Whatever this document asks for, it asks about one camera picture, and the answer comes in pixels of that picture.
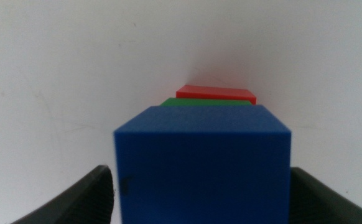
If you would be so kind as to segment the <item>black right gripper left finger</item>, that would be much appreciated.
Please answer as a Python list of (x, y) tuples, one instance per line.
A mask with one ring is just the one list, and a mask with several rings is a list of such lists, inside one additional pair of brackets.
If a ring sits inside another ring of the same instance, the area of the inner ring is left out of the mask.
[(99, 165), (51, 201), (16, 224), (109, 224), (114, 208), (113, 176)]

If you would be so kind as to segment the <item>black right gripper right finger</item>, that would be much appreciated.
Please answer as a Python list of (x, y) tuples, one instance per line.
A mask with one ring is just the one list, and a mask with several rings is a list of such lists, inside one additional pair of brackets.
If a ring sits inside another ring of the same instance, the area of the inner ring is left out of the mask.
[(362, 208), (299, 167), (291, 168), (289, 223), (360, 224)]

